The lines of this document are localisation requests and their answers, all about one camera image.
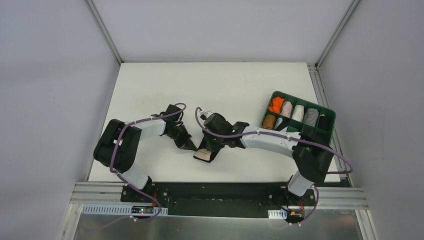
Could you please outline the black underwear beige waistband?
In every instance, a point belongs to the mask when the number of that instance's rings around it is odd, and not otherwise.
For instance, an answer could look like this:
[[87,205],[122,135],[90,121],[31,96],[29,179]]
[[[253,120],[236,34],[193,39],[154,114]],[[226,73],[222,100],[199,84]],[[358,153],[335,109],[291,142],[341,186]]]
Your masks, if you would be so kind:
[[205,163],[211,163],[215,160],[221,149],[222,147],[215,150],[208,150],[206,147],[200,147],[194,152],[193,158]]

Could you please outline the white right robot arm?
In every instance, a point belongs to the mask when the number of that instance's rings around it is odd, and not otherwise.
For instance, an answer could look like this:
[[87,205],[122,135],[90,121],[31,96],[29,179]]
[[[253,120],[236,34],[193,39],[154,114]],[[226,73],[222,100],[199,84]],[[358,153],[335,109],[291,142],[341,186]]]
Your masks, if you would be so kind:
[[203,112],[200,116],[203,139],[193,157],[210,163],[224,147],[260,149],[294,160],[297,172],[292,175],[284,190],[284,200],[296,205],[314,184],[324,182],[334,153],[327,142],[314,130],[296,132],[276,131],[250,125],[247,122],[228,122],[216,112]]

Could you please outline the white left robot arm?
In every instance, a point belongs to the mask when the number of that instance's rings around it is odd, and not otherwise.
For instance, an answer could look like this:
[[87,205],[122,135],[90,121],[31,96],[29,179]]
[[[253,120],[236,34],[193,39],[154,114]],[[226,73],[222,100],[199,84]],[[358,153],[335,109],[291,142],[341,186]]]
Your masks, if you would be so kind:
[[139,143],[152,137],[167,136],[178,149],[197,151],[183,123],[186,107],[184,103],[169,104],[159,114],[128,123],[110,120],[94,148],[93,158],[134,187],[133,195],[140,202],[149,201],[153,195],[152,179],[136,162]]

